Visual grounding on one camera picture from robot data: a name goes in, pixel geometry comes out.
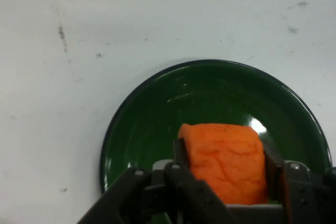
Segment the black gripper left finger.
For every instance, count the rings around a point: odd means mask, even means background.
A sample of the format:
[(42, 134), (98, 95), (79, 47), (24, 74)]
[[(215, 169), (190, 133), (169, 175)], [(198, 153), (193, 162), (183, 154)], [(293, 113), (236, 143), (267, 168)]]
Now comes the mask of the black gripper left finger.
[(236, 223), (209, 185), (189, 170), (182, 139), (163, 169), (127, 168), (79, 223), (151, 223), (166, 213), (171, 223)]

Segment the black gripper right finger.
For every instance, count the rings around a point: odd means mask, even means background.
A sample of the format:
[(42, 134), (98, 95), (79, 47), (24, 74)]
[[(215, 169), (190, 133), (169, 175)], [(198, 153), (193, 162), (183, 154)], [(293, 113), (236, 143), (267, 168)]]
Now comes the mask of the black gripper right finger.
[(286, 223), (335, 223), (335, 167), (315, 173), (262, 144), (269, 196), (281, 203)]

